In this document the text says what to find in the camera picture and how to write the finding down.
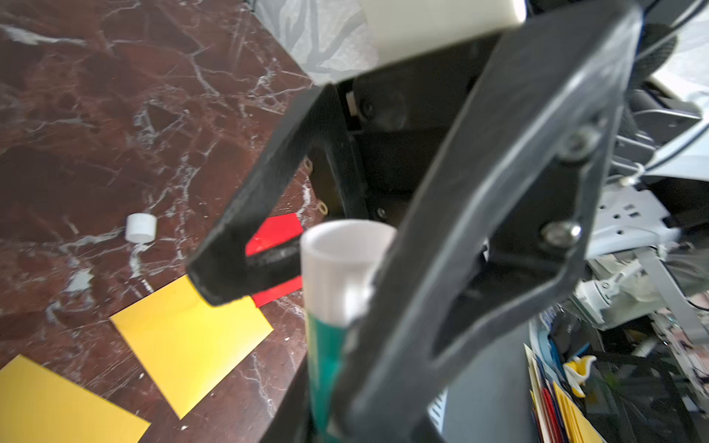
bolt head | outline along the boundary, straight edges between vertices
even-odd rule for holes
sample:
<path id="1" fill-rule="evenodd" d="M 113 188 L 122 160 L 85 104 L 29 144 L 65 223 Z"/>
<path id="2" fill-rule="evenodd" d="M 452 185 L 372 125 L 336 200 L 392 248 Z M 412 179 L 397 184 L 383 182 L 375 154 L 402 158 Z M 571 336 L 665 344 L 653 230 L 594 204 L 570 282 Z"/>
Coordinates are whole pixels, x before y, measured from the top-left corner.
<path id="1" fill-rule="evenodd" d="M 586 159 L 603 138 L 603 131 L 594 125 L 582 125 L 572 133 L 558 156 L 563 162 L 578 162 Z"/>
<path id="2" fill-rule="evenodd" d="M 569 249 L 581 239 L 581 225 L 572 220 L 551 222 L 543 227 L 542 238 L 553 247 Z"/>
<path id="3" fill-rule="evenodd" d="M 362 115 L 362 117 L 366 118 L 367 120 L 371 120 L 374 118 L 374 105 L 371 103 L 371 101 L 362 99 L 359 102 L 359 113 Z"/>

yellow paper sheet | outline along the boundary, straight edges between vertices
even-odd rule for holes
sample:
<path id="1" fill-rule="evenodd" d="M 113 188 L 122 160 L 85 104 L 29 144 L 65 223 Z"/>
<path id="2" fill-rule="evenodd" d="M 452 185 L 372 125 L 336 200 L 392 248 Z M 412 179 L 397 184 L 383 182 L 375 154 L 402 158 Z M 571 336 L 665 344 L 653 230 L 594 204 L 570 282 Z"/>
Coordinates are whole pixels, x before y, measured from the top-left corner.
<path id="1" fill-rule="evenodd" d="M 148 426 L 21 355 L 0 369 L 0 442 L 136 443 Z"/>
<path id="2" fill-rule="evenodd" d="M 534 400 L 534 406 L 537 411 L 539 428 L 542 431 L 542 441 L 544 443 L 553 442 L 552 431 L 549 429 L 547 413 L 544 409 L 544 401 L 542 399 L 542 394 L 540 393 L 539 383 L 537 382 L 537 372 L 535 371 L 537 364 L 534 362 L 534 354 L 532 350 L 526 344 L 525 354 L 527 356 L 527 369 L 530 373 L 530 383 L 532 384 L 532 399 Z"/>
<path id="3" fill-rule="evenodd" d="M 562 409 L 564 417 L 564 425 L 569 431 L 571 440 L 575 443 L 603 443 L 603 439 L 591 422 L 556 383 L 554 383 L 554 391 L 557 394 L 559 407 Z"/>
<path id="4" fill-rule="evenodd" d="M 273 330 L 251 297 L 214 308 L 187 276 L 111 319 L 181 419 Z"/>

cable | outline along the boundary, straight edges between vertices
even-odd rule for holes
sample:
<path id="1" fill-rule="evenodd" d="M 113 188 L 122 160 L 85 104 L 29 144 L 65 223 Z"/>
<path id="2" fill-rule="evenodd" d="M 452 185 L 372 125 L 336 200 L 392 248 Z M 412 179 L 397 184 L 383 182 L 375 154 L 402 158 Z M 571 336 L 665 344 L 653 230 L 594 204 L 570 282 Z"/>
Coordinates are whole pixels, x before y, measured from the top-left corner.
<path id="1" fill-rule="evenodd" d="M 664 158 L 661 161 L 657 162 L 656 164 L 653 164 L 647 171 L 645 171 L 645 174 L 652 175 L 650 173 L 653 172 L 655 169 L 662 167 L 667 162 L 671 161 L 673 158 L 680 155 L 688 147 L 690 147 L 695 141 L 699 140 L 699 138 L 702 137 L 704 135 L 704 133 L 707 132 L 707 129 L 709 129 L 709 125 L 706 125 L 704 128 L 702 128 L 701 131 L 699 131 L 694 137 L 692 137 L 692 140 L 689 140 L 684 146 L 678 148 L 675 152 L 672 152 L 672 154 L 669 155 L 667 158 Z"/>
<path id="2" fill-rule="evenodd" d="M 689 303 L 690 305 L 694 306 L 695 308 L 697 308 L 697 309 L 699 309 L 699 310 L 705 310 L 705 311 L 709 312 L 709 308 L 704 308 L 704 307 L 702 307 L 702 306 L 696 305 L 695 303 L 692 302 L 692 300 L 690 300 L 690 299 L 687 298 L 687 297 L 685 297 L 684 299 L 687 300 L 687 303 Z"/>
<path id="3" fill-rule="evenodd" d="M 670 39 L 672 39 L 687 23 L 689 23 L 692 19 L 698 16 L 699 13 L 703 11 L 708 4 L 709 0 L 701 0 L 699 4 L 692 10 L 692 12 L 687 14 L 687 17 L 683 18 L 679 23 L 677 23 L 672 28 L 672 30 L 667 33 L 667 35 L 665 35 L 663 38 L 660 38 L 658 41 L 651 44 L 650 46 L 646 47 L 643 51 L 641 51 L 640 54 L 636 55 L 635 61 L 644 59 L 645 57 L 659 49 L 662 45 L 670 41 Z"/>
<path id="4" fill-rule="evenodd" d="M 653 2 L 650 4 L 650 6 L 648 6 L 647 8 L 645 8 L 645 10 L 644 10 L 642 13 L 647 17 L 647 14 L 651 13 L 652 10 L 655 9 L 655 6 L 657 6 L 657 5 L 660 4 L 661 2 L 662 2 L 662 0 L 655 0 L 655 1 L 653 1 Z"/>
<path id="5" fill-rule="evenodd" d="M 697 368 L 695 368 L 694 366 L 692 366 L 692 369 L 694 369 L 694 374 L 695 374 L 695 375 L 698 375 L 697 372 L 701 372 L 701 373 L 702 373 L 702 377 L 709 377 L 709 374 L 707 374 L 706 372 L 702 371 L 701 369 L 697 369 Z"/>
<path id="6" fill-rule="evenodd" d="M 525 0 L 525 4 L 527 6 L 527 14 L 529 14 L 530 17 L 534 16 L 534 6 L 532 6 L 532 2 L 530 0 Z"/>
<path id="7" fill-rule="evenodd" d="M 637 171 L 633 175 L 620 177 L 618 180 L 619 185 L 625 188 L 627 186 L 634 186 L 640 181 L 640 177 L 645 175 L 645 166 L 635 162 L 635 167 L 637 168 Z"/>

gray fabric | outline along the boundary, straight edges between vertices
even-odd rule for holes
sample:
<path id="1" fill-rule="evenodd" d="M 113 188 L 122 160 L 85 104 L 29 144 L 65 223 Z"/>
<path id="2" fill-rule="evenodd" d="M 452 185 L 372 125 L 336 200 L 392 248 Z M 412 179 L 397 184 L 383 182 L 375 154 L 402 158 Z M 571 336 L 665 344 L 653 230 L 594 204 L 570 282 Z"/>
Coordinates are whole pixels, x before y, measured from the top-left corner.
<path id="1" fill-rule="evenodd" d="M 254 13 L 315 83 L 376 66 L 357 0 L 257 0 Z"/>

brown marble surface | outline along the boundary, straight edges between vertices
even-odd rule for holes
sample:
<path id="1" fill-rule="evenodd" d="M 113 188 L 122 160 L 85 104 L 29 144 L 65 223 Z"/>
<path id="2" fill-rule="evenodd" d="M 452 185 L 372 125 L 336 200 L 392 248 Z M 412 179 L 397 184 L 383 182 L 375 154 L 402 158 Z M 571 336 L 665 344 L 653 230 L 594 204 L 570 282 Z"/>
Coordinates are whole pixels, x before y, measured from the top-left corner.
<path id="1" fill-rule="evenodd" d="M 255 442 L 305 352 L 302 298 L 182 421 L 108 317 L 184 258 L 310 86 L 238 0 L 0 5 L 0 366 L 24 354 L 151 422 L 141 442 Z M 131 245 L 125 217 L 158 217 Z M 276 214 L 317 213 L 301 171 Z"/>

